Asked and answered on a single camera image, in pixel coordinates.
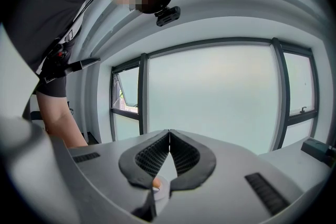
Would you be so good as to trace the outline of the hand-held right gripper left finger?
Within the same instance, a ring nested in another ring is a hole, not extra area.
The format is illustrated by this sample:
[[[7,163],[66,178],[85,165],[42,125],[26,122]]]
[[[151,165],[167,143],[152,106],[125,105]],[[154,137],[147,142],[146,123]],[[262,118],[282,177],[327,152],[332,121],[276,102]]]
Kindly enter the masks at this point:
[[[170,146],[170,131],[162,130],[152,138],[123,152],[119,169],[132,185],[150,189],[152,182],[163,166]]]

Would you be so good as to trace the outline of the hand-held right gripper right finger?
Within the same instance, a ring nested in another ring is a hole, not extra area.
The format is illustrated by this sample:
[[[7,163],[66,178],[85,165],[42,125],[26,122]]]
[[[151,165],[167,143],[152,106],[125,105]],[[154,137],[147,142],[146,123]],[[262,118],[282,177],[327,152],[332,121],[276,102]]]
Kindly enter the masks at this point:
[[[170,154],[177,173],[170,182],[171,191],[201,186],[216,167],[216,156],[210,148],[177,130],[170,130]]]

